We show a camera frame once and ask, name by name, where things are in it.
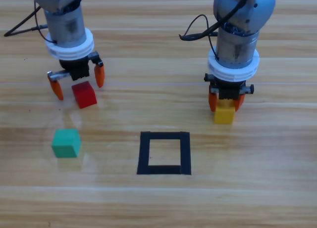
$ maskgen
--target wooden surface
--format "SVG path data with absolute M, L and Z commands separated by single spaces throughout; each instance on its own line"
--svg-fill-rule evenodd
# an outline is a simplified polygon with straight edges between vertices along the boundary
M 212 0 L 82 5 L 106 64 L 102 89 L 88 78 L 98 105 L 79 110 L 70 79 L 58 101 L 38 33 L 0 37 L 0 228 L 317 227 L 317 0 L 277 0 L 231 126 L 209 110 L 208 41 L 178 38 L 198 14 L 213 22 Z M 32 6 L 0 0 L 1 35 Z M 78 159 L 54 157 L 61 128 L 79 130 Z M 136 175 L 141 131 L 190 132 L 193 175 Z M 178 143 L 151 146 L 150 164 L 179 163 Z

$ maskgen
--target yellow cube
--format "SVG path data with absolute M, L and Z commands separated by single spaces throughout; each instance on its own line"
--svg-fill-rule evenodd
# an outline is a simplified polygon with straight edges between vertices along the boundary
M 236 109 L 233 100 L 221 99 L 218 100 L 216 110 L 214 112 L 215 124 L 232 124 Z

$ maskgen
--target black cable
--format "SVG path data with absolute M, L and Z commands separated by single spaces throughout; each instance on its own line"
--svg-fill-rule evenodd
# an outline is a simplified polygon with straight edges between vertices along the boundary
M 184 35 L 186 35 L 186 34 L 188 33 L 188 31 L 189 31 L 189 29 L 191 28 L 191 26 L 193 25 L 193 23 L 194 23 L 199 17 L 202 17 L 202 16 L 206 19 L 207 29 L 209 28 L 209 21 L 208 21 L 207 16 L 204 15 L 204 14 L 200 14 L 200 15 L 198 15 L 198 16 L 190 23 L 190 25 L 188 26 L 188 28 L 187 28 L 187 30 L 186 30 L 186 32 L 185 32 Z M 212 42 L 211 42 L 211 37 L 216 37 L 217 34 L 218 34 L 218 33 L 216 32 L 216 33 L 213 33 L 213 34 L 211 34 L 211 35 L 208 35 L 208 39 L 209 39 L 210 46 L 211 46 L 211 48 L 212 48 L 212 51 L 213 51 L 213 53 L 214 53 L 216 59 L 219 60 L 219 57 L 217 56 L 215 50 L 213 49 Z
M 36 10 L 36 2 L 34 1 L 34 11 L 35 11 L 35 10 Z M 36 12 L 34 13 L 34 17 L 35 17 L 36 27 L 38 28 L 39 33 L 40 33 L 40 35 L 42 36 L 42 38 L 43 38 L 45 41 L 49 42 L 49 43 L 56 44 L 56 41 L 55 41 L 55 40 L 50 41 L 50 40 L 48 40 L 47 38 L 45 38 L 44 35 L 42 34 L 41 29 L 40 29 L 39 24 L 38 24 L 38 18 L 37 18 L 37 16 L 36 16 Z
M 13 29 L 9 30 L 8 32 L 6 32 L 4 34 L 5 37 L 9 37 L 9 36 L 14 36 L 14 35 L 18 35 L 18 34 L 22 34 L 22 33 L 26 33 L 29 31 L 34 31 L 37 30 L 38 27 L 33 27 L 31 29 L 26 29 L 26 30 L 21 30 L 21 31 L 17 31 L 14 32 L 16 29 L 18 29 L 19 27 L 21 27 L 26 21 L 28 21 L 30 18 L 32 18 L 35 13 L 37 13 L 39 10 L 41 9 L 41 7 L 37 7 L 28 17 L 26 17 L 24 20 L 21 21 L 21 23 L 19 23 L 18 25 L 16 25 Z M 47 25 L 40 25 L 39 28 L 45 29 L 47 28 Z
M 212 35 L 215 30 L 217 30 L 220 26 L 226 23 L 239 9 L 244 7 L 246 4 L 246 1 L 247 0 L 240 0 L 237 3 L 237 5 L 233 8 L 233 10 L 230 11 L 223 19 L 221 19 L 220 21 L 217 21 L 215 24 L 213 24 L 210 28 L 207 28 L 202 33 L 186 35 L 188 32 L 186 31 L 186 33 L 183 36 L 179 35 L 180 39 L 183 41 L 195 41 L 195 40 L 202 39 L 206 36 Z

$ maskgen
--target cube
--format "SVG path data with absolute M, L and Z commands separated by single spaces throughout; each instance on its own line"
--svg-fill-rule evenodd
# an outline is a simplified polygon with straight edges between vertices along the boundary
M 236 109 L 232 100 L 219 100 L 214 112 L 215 124 L 232 124 Z
M 95 91 L 88 81 L 71 87 L 80 109 L 97 103 Z
M 52 149 L 57 158 L 78 157 L 81 146 L 81 139 L 77 129 L 56 130 Z

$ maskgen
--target black tape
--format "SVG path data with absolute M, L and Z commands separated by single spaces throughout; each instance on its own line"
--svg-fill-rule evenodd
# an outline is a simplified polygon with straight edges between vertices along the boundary
M 150 140 L 180 140 L 180 165 L 150 165 Z M 190 134 L 141 132 L 138 175 L 191 175 Z

